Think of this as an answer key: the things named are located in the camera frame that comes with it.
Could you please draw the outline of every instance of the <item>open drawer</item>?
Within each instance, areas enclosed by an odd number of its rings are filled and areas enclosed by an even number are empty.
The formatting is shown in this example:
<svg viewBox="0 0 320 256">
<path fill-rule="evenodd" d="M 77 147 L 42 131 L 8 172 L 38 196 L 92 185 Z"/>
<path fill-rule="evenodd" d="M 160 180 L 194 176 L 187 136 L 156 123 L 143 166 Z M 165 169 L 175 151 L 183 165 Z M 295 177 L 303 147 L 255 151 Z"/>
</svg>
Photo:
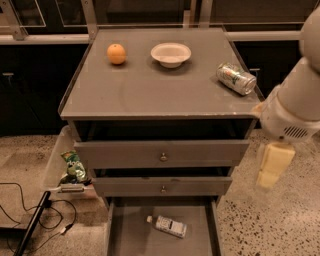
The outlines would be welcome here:
<svg viewBox="0 0 320 256">
<path fill-rule="evenodd" d="M 213 197 L 111 198 L 107 256 L 223 255 Z M 148 216 L 187 224 L 184 238 L 155 229 Z"/>
</svg>

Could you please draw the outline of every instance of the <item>black cabinet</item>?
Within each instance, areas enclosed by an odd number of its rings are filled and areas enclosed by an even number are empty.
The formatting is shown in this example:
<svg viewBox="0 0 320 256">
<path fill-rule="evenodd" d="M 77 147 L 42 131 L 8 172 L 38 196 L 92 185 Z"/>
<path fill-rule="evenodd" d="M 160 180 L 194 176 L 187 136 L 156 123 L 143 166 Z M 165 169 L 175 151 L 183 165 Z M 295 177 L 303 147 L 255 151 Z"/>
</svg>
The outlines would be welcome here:
<svg viewBox="0 0 320 256">
<path fill-rule="evenodd" d="M 301 58 L 298 41 L 235 42 L 235 46 L 248 69 L 259 69 L 258 86 L 265 97 Z"/>
<path fill-rule="evenodd" d="M 58 106 L 86 48 L 0 47 L 0 136 L 59 133 Z"/>
</svg>

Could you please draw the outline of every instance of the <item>bowl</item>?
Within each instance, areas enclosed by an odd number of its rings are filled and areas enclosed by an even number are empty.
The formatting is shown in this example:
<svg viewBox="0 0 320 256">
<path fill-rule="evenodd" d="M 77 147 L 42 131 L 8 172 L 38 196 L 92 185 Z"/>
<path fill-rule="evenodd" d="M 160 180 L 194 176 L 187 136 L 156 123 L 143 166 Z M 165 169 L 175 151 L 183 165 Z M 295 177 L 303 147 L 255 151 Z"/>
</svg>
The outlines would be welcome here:
<svg viewBox="0 0 320 256">
<path fill-rule="evenodd" d="M 163 67 L 176 68 L 190 58 L 191 50 L 184 44 L 163 43 L 153 47 L 151 56 Z"/>
</svg>

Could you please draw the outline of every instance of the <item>drawer handle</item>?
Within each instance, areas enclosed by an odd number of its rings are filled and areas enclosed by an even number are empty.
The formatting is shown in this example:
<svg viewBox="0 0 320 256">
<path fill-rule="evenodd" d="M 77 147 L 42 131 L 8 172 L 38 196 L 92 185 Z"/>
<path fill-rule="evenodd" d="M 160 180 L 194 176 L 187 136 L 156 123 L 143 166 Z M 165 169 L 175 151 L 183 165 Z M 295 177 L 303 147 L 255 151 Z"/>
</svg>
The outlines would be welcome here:
<svg viewBox="0 0 320 256">
<path fill-rule="evenodd" d="M 163 194 L 163 193 L 166 193 L 167 192 L 167 189 L 165 186 L 162 186 L 160 192 Z"/>
<path fill-rule="evenodd" d="M 166 153 L 162 153 L 160 156 L 160 161 L 161 162 L 166 162 L 168 161 L 168 157 L 166 156 Z"/>
</svg>

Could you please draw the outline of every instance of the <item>drawer front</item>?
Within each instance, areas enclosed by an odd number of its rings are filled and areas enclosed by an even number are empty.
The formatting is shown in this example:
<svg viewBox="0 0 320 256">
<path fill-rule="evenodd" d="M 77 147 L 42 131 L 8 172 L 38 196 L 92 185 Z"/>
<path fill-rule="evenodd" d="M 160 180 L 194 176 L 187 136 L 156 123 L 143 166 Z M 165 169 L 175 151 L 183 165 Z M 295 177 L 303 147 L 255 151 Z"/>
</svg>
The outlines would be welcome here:
<svg viewBox="0 0 320 256">
<path fill-rule="evenodd" d="M 96 178 L 93 185 L 101 197 L 122 196 L 216 196 L 226 194 L 230 177 Z"/>
<path fill-rule="evenodd" d="M 160 232 L 150 215 L 185 223 L 185 237 Z M 213 198 L 111 198 L 105 255 L 224 255 L 217 218 Z"/>
<path fill-rule="evenodd" d="M 238 165 L 247 140 L 77 142 L 89 169 Z"/>
</svg>

